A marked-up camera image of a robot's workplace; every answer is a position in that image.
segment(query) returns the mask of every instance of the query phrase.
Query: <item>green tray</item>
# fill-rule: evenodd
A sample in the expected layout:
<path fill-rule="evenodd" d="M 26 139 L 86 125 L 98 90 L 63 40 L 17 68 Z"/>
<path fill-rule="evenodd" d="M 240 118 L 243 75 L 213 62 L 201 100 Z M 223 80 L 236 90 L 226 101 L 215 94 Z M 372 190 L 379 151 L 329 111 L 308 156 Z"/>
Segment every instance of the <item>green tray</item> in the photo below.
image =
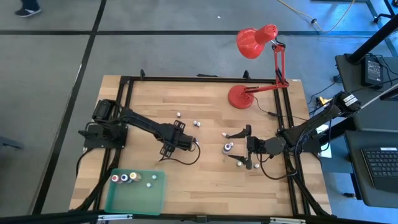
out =
<path fill-rule="evenodd" d="M 108 196 L 106 197 L 105 212 L 132 213 L 142 215 L 160 215 L 163 209 L 164 188 L 166 176 L 163 171 L 157 170 L 129 170 L 114 169 L 112 175 L 130 174 L 136 172 L 141 175 L 141 180 L 132 183 L 109 183 Z"/>

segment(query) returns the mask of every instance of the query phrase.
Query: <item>red desk lamp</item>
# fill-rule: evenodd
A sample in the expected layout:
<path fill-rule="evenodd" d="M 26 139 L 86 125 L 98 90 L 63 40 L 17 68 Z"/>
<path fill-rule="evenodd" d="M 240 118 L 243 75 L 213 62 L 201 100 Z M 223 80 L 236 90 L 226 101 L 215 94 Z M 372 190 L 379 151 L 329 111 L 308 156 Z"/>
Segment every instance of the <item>red desk lamp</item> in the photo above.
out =
<path fill-rule="evenodd" d="M 278 28 L 274 24 L 268 24 L 259 30 L 247 28 L 239 31 L 236 43 L 241 54 L 248 59 L 257 58 L 262 50 L 264 50 L 265 44 L 272 42 L 275 57 L 276 84 L 264 87 L 246 87 L 244 85 L 232 87 L 228 93 L 228 101 L 235 108 L 246 109 L 250 107 L 254 99 L 253 93 L 289 86 L 289 83 L 285 79 L 285 44 L 276 40 L 277 35 Z M 282 54 L 282 72 L 278 67 L 279 52 Z"/>

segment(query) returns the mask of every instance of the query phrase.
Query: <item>jeans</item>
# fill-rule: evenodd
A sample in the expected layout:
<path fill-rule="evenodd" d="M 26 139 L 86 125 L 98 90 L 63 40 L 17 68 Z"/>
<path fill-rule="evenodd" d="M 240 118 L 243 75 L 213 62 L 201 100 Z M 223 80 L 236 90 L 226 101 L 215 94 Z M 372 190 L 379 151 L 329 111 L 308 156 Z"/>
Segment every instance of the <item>jeans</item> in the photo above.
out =
<path fill-rule="evenodd" d="M 37 11 L 40 9 L 37 0 L 21 0 L 22 1 L 22 8 Z"/>

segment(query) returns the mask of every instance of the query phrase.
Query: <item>lamp base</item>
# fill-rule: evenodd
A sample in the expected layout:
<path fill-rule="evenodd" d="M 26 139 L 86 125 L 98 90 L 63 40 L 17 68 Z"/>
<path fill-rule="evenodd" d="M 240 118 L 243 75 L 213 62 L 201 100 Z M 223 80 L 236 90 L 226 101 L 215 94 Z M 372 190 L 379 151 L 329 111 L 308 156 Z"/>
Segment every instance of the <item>lamp base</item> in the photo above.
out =
<path fill-rule="evenodd" d="M 246 86 L 236 85 L 229 90 L 228 101 L 237 109 L 246 109 L 253 103 L 254 97 L 245 93 Z"/>

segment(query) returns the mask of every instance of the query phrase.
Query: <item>lamp shade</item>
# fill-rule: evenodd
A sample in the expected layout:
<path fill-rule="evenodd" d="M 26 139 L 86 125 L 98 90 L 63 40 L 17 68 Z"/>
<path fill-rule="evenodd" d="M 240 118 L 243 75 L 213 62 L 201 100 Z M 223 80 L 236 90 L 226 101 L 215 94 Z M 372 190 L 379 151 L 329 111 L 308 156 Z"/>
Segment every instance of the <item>lamp shade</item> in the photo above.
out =
<path fill-rule="evenodd" d="M 239 31 L 236 44 L 243 56 L 255 59 L 261 54 L 265 44 L 277 36 L 278 28 L 274 24 L 268 24 L 259 30 L 247 28 Z"/>

